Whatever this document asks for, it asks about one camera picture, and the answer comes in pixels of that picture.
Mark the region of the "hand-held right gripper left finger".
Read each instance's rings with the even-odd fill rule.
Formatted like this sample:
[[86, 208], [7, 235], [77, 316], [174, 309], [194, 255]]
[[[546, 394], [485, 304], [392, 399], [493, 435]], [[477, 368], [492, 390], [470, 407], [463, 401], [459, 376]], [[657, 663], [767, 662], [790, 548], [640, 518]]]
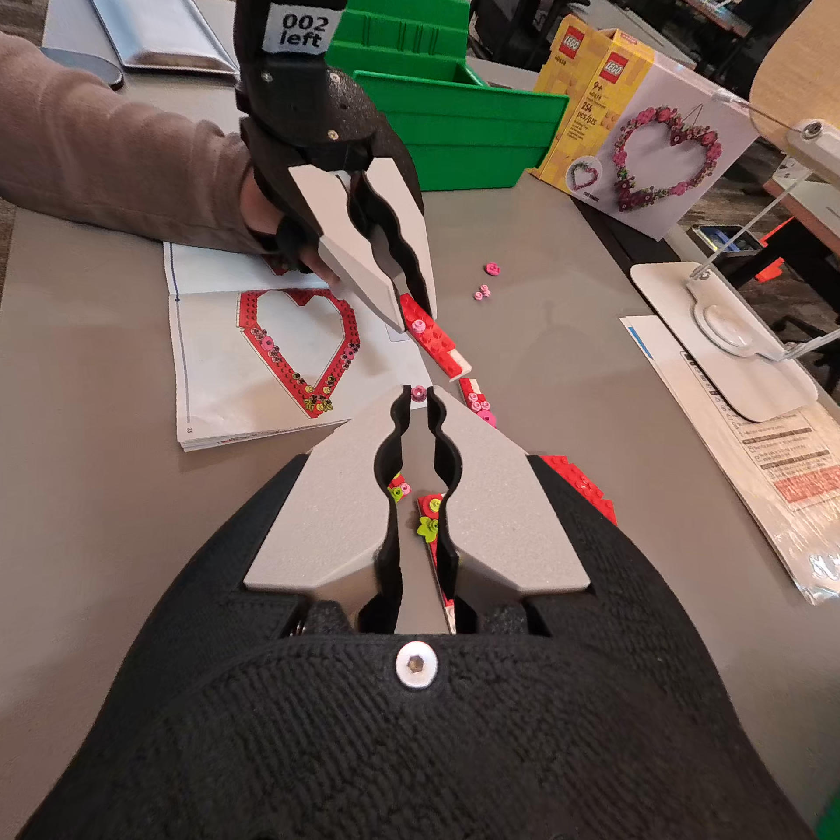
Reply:
[[391, 634], [403, 598], [396, 502], [411, 388], [397, 385], [309, 452], [244, 578], [252, 592], [337, 602]]

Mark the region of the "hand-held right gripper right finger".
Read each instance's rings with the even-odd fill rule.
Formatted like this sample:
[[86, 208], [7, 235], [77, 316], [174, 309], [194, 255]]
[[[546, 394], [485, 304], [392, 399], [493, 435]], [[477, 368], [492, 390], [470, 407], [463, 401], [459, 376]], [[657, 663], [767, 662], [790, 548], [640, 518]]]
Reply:
[[505, 604], [591, 586], [533, 459], [436, 386], [427, 393], [437, 514], [436, 573], [455, 627]]

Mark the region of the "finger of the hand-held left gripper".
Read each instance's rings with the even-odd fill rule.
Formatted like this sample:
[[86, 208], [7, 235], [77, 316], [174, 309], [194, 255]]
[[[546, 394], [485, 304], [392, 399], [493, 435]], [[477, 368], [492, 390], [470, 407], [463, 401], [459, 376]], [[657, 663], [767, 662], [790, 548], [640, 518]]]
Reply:
[[437, 297], [423, 202], [417, 201], [391, 157], [376, 157], [358, 182], [358, 205], [370, 231], [380, 230], [376, 254], [398, 267], [408, 293], [435, 319]]
[[343, 182], [312, 164], [292, 166], [289, 174], [320, 229], [321, 259], [369, 309], [396, 332], [404, 333], [396, 289], [377, 264], [370, 240], [351, 221]]

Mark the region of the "red lego strip white ends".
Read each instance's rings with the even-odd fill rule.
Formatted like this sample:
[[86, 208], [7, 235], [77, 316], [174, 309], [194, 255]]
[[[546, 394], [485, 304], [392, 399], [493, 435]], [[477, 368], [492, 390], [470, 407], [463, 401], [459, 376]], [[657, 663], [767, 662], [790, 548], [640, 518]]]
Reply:
[[408, 334], [445, 373], [450, 382], [467, 377], [471, 365], [457, 351], [455, 342], [437, 325], [414, 298], [405, 293], [399, 297]]

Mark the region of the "person's left forearm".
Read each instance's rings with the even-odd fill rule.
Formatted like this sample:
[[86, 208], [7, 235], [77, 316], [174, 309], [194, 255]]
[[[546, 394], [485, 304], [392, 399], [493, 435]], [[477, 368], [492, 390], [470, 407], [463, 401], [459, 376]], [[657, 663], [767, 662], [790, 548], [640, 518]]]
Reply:
[[264, 255], [268, 237], [239, 208], [243, 141], [112, 91], [1, 35], [1, 194], [71, 222], [233, 253]]

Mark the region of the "red lego strip lime flower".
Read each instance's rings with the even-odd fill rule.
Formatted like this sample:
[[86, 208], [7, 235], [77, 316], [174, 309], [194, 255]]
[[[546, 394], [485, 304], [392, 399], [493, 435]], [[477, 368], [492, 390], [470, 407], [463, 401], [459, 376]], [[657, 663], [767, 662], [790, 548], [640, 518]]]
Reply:
[[444, 493], [430, 493], [416, 499], [418, 513], [416, 535], [422, 538], [425, 543], [425, 550], [437, 587], [438, 600], [444, 610], [447, 621], [448, 632], [450, 634], [456, 634], [455, 602], [446, 596], [438, 579], [438, 524], [444, 497]]

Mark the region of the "red lego strip pink flowers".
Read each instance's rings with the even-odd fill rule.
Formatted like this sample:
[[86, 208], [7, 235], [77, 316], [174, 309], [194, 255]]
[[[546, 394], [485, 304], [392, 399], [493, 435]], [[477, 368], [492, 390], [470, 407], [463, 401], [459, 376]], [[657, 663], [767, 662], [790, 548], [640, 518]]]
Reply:
[[491, 404], [480, 388], [478, 381], [469, 377], [460, 377], [458, 387], [466, 406], [480, 419], [492, 427], [497, 427], [497, 419], [491, 411]]

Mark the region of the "lego instruction booklet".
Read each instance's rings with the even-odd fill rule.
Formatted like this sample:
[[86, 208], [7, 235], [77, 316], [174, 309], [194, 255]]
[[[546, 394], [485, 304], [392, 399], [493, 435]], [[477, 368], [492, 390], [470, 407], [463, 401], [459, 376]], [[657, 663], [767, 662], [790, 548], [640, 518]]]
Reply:
[[432, 384], [417, 344], [353, 293], [265, 258], [163, 244], [185, 451], [329, 428], [397, 385]]

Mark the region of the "lego set box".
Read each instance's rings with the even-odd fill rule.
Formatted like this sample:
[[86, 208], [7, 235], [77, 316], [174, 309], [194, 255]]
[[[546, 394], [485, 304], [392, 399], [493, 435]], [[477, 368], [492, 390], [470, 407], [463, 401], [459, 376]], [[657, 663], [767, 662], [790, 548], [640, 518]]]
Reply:
[[530, 174], [653, 240], [759, 136], [744, 100], [621, 29], [573, 14], [534, 90], [569, 104]]

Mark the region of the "person's left hand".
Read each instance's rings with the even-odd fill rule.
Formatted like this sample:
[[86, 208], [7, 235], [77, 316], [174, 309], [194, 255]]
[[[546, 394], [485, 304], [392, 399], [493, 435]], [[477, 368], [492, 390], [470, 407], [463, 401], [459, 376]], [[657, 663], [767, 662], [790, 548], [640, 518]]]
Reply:
[[[256, 179], [253, 166], [250, 164], [239, 191], [239, 211], [248, 231], [256, 238], [264, 239], [271, 246], [277, 245], [277, 235], [285, 223], [284, 214], [261, 191]], [[312, 273], [325, 281], [330, 289], [336, 293], [342, 291], [340, 278], [323, 261], [317, 246], [302, 241], [297, 247], [295, 255], [291, 255], [291, 243], [286, 242], [281, 250], [291, 263], [299, 267], [305, 266]]]

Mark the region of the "green plastic bin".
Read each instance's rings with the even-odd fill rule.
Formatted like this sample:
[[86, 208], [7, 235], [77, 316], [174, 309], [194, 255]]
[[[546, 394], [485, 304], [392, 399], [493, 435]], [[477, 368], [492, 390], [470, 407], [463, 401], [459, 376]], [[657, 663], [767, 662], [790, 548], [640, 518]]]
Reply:
[[560, 129], [569, 98], [463, 80], [356, 70], [353, 79], [409, 150], [425, 193], [513, 187], [537, 168]]
[[349, 1], [326, 60], [356, 71], [484, 86], [466, 63], [469, 3]]

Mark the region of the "printed paper in plastic sleeve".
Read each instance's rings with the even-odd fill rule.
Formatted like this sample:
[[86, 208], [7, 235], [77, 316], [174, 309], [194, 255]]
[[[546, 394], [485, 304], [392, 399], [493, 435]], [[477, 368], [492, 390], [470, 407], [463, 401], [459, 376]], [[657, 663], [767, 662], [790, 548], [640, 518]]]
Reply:
[[621, 323], [675, 398], [803, 597], [839, 597], [839, 428], [817, 403], [753, 423], [654, 315]]

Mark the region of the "blue and black box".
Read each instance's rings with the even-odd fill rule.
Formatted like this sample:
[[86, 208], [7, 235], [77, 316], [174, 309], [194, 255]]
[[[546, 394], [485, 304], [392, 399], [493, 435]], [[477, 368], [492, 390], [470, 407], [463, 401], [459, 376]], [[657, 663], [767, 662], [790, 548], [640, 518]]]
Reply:
[[686, 233], [706, 256], [719, 250], [728, 256], [755, 256], [764, 247], [750, 232], [740, 234], [730, 245], [726, 245], [738, 231], [738, 225], [699, 224], [689, 227]]

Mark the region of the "light wooden round panel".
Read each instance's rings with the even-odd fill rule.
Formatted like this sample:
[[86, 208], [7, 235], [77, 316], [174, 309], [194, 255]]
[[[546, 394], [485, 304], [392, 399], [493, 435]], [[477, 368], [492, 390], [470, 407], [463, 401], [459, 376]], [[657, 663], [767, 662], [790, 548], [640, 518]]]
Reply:
[[763, 59], [749, 94], [759, 135], [791, 154], [787, 133], [803, 121], [839, 127], [839, 2], [813, 1]]

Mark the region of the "orange bracket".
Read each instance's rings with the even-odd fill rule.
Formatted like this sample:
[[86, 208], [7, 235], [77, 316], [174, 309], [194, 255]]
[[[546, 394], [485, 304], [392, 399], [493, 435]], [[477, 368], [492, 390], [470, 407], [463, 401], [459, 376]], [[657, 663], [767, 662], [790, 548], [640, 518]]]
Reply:
[[775, 257], [753, 276], [756, 281], [764, 283], [781, 276], [785, 255], [795, 247], [798, 233], [799, 223], [794, 216], [790, 216], [761, 237], [759, 241], [762, 247], [772, 251]]

